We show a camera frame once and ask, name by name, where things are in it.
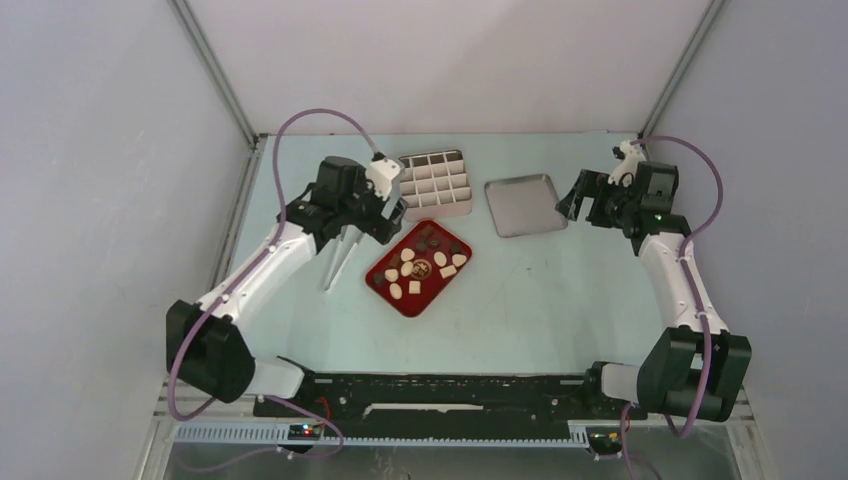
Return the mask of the silver metal tongs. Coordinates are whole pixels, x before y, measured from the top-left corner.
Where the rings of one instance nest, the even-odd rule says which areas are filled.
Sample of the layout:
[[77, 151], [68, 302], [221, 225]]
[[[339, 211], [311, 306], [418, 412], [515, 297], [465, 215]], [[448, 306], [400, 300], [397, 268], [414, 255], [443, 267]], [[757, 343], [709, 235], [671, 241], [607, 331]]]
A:
[[336, 243], [330, 258], [329, 267], [323, 280], [323, 291], [329, 293], [336, 285], [341, 272], [349, 263], [353, 251], [361, 242], [364, 234], [355, 226], [346, 226]]

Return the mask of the white oval chocolate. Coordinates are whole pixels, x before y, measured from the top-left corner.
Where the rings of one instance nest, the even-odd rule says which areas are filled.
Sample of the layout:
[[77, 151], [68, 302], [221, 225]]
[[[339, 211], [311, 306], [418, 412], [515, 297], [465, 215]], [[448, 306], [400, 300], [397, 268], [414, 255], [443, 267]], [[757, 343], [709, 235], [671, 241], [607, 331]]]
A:
[[441, 251], [436, 251], [433, 259], [438, 267], [444, 267], [447, 264], [447, 256]]
[[412, 261], [406, 261], [400, 267], [400, 275], [403, 277], [408, 277], [412, 274], [413, 269], [414, 263]]
[[389, 292], [393, 299], [399, 300], [403, 296], [403, 289], [397, 283], [391, 283]]

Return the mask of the white square chocolate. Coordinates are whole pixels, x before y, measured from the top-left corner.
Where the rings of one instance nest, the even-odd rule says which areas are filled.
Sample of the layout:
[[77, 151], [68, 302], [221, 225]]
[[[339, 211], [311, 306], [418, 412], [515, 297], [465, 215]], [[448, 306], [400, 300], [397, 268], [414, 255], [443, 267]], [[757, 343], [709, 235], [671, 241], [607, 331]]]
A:
[[457, 274], [457, 268], [454, 265], [445, 266], [439, 270], [439, 273], [443, 279], [447, 279]]

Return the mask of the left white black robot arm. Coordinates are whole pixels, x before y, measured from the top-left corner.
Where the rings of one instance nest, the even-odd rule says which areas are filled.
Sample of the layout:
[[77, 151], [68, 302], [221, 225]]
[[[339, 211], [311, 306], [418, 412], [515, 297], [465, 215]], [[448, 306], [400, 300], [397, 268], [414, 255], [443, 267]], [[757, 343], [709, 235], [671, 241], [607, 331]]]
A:
[[292, 416], [316, 403], [305, 370], [280, 357], [256, 357], [245, 335], [273, 294], [332, 240], [352, 229], [387, 244], [400, 230], [407, 203], [405, 168], [389, 158], [368, 165], [328, 156], [315, 181], [280, 212], [267, 237], [221, 284], [194, 302], [176, 301], [165, 316], [169, 376], [232, 403], [275, 395]]

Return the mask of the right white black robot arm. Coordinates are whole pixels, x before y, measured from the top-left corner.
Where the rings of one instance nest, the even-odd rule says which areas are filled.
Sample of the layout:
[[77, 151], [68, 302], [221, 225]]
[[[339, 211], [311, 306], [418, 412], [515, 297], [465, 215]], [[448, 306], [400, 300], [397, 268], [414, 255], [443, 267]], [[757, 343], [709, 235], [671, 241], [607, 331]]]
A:
[[677, 167], [639, 161], [611, 174], [581, 170], [556, 209], [578, 217], [584, 200], [595, 226], [621, 231], [646, 270], [665, 325], [641, 365], [598, 361], [581, 392], [585, 411], [606, 418], [622, 401], [644, 411], [699, 420], [727, 420], [750, 364], [749, 340], [730, 332], [716, 313], [694, 259], [692, 230], [673, 213]]

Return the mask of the white divided chocolate box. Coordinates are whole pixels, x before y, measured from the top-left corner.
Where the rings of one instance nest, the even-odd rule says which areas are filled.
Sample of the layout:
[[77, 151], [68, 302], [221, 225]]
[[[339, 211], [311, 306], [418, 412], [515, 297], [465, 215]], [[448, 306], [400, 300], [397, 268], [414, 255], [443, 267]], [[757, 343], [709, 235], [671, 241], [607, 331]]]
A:
[[400, 181], [407, 222], [471, 213], [472, 189], [463, 152], [458, 149], [401, 156]]

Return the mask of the round foil wrapped chocolate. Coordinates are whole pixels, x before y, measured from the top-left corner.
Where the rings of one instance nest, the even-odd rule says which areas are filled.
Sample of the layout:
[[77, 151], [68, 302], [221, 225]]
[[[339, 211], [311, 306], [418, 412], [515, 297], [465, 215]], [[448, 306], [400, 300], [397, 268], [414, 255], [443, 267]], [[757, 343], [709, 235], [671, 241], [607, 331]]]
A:
[[415, 259], [413, 261], [414, 269], [410, 275], [413, 279], [423, 281], [426, 280], [433, 271], [431, 263], [426, 259]]

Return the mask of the red plastic tray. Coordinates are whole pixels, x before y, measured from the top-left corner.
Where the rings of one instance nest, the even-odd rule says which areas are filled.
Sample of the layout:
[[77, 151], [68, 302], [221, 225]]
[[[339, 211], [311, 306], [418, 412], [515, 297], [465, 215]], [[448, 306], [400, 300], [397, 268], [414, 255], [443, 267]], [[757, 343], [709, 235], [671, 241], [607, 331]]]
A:
[[471, 246], [433, 220], [418, 222], [365, 274], [367, 287], [407, 318], [419, 316], [459, 275]]

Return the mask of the silver metal box lid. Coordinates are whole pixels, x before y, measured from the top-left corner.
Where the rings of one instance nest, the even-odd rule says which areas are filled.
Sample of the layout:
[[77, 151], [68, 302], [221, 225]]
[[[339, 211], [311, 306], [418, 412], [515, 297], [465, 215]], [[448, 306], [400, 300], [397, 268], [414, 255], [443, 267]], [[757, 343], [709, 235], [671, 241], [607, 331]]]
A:
[[492, 180], [484, 186], [496, 233], [501, 238], [538, 235], [567, 228], [549, 175]]

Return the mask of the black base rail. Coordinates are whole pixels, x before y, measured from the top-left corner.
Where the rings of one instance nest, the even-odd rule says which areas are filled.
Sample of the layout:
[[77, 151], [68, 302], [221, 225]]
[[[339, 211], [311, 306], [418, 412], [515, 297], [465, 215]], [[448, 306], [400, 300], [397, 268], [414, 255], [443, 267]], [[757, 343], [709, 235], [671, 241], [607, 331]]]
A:
[[624, 401], [579, 375], [310, 373], [292, 400], [344, 435], [553, 439], [579, 421], [617, 423]]

